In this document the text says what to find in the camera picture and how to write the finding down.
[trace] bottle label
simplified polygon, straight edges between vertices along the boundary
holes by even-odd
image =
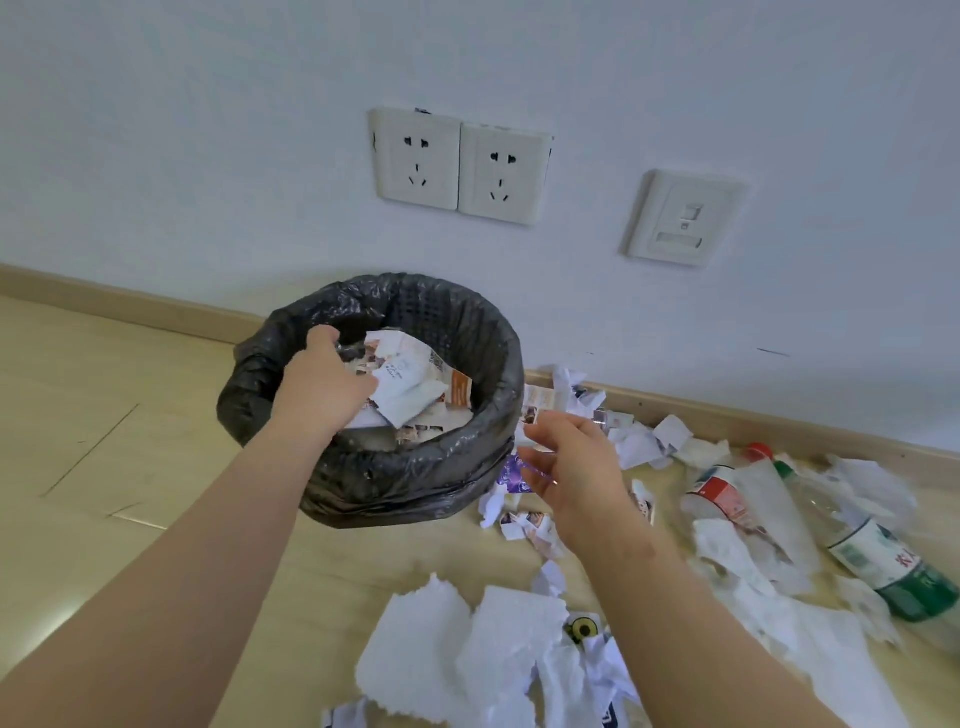
[[[906,621],[937,617],[960,599],[956,584],[873,519],[828,550]]]
[[[754,519],[747,509],[743,496],[733,485],[734,482],[733,468],[715,465],[697,478],[697,482],[687,491],[687,495],[709,500],[720,509],[728,521],[748,530],[755,530]]]

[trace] left arm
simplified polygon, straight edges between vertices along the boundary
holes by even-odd
[[[375,389],[317,327],[274,416],[163,535],[0,683],[5,726],[206,726],[333,435]]]

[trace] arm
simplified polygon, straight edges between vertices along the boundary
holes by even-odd
[[[0,683],[6,726],[206,726],[330,438],[375,389],[310,331],[273,418],[162,536]]]
[[[546,475],[528,469],[524,479],[587,570],[654,725],[843,728],[640,515],[599,427],[547,412],[526,432],[556,454],[521,448]]]

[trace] red bottle cap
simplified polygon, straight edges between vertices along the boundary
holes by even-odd
[[[751,443],[744,450],[743,454],[752,463],[757,463],[763,458],[766,458],[767,460],[774,459],[774,452],[769,446],[764,445],[763,443]]]

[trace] right arm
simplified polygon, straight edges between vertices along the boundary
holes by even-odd
[[[643,518],[599,427],[547,412],[526,433],[556,454],[519,449],[540,471],[524,479],[583,563],[654,725],[844,728]]]

